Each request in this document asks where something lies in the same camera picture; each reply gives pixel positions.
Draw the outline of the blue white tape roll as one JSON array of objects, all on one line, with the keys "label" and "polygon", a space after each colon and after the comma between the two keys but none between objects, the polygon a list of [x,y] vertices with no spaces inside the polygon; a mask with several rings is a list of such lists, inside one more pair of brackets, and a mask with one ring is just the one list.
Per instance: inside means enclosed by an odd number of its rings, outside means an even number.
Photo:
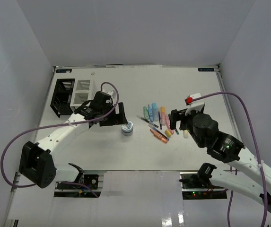
[{"label": "blue white tape roll", "polygon": [[131,136],[133,134],[133,122],[127,121],[126,124],[121,125],[121,132],[124,136]]}]

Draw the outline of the orange capped highlighter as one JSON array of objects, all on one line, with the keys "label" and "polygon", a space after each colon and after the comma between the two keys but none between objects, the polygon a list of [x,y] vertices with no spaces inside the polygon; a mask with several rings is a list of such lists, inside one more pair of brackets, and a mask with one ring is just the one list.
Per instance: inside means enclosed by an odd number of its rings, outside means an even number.
[{"label": "orange capped highlighter", "polygon": [[161,118],[165,119],[166,118],[166,108],[164,106],[160,107],[160,114],[161,114]]}]

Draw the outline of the yellow highlighter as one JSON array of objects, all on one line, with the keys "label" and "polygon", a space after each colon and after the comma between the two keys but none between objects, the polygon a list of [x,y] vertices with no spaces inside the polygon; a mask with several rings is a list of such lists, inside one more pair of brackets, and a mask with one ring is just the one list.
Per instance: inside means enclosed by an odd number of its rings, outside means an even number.
[{"label": "yellow highlighter", "polygon": [[189,132],[187,130],[183,131],[183,137],[187,139],[189,137]]}]

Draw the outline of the light blue L-point highlighter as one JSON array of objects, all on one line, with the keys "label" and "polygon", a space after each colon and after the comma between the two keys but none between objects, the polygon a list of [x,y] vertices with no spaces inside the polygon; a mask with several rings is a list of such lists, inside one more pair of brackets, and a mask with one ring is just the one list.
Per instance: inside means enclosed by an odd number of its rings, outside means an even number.
[{"label": "light blue L-point highlighter", "polygon": [[152,113],[153,113],[154,121],[156,121],[158,119],[158,110],[157,110],[156,103],[152,103]]}]

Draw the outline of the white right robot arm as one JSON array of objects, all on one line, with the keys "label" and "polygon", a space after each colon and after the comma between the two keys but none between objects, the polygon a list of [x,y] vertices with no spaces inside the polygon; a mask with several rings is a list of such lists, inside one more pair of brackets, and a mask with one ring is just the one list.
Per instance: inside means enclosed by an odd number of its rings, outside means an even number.
[{"label": "white right robot arm", "polygon": [[199,148],[206,148],[212,158],[225,163],[246,175],[246,178],[224,173],[215,165],[203,163],[197,173],[198,185],[204,189],[211,185],[224,187],[266,205],[271,213],[271,168],[260,164],[245,145],[219,130],[219,124],[203,110],[172,110],[170,127],[187,130]]}]

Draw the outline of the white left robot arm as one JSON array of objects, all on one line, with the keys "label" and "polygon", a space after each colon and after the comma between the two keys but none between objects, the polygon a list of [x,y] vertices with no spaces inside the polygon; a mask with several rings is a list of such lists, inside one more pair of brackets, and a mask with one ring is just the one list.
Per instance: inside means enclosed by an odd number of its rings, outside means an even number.
[{"label": "white left robot arm", "polygon": [[77,136],[93,125],[124,125],[127,119],[122,102],[115,91],[98,91],[93,100],[85,101],[55,131],[36,143],[22,148],[19,172],[40,188],[52,182],[68,182],[74,188],[84,183],[83,169],[73,163],[56,165],[55,159]]}]

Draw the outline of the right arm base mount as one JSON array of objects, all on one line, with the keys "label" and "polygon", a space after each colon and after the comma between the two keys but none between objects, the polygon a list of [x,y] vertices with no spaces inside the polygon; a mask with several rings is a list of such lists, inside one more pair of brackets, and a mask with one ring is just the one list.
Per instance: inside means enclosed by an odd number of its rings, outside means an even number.
[{"label": "right arm base mount", "polygon": [[201,183],[197,173],[180,172],[183,200],[227,199],[227,189],[211,183]]}]

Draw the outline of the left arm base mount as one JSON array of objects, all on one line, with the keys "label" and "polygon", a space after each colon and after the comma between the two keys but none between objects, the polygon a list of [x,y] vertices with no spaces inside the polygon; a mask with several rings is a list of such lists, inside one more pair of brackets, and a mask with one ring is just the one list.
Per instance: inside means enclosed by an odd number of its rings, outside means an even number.
[{"label": "left arm base mount", "polygon": [[91,174],[83,175],[77,183],[72,185],[67,183],[56,183],[54,190],[55,198],[99,198],[103,188],[103,175]]}]

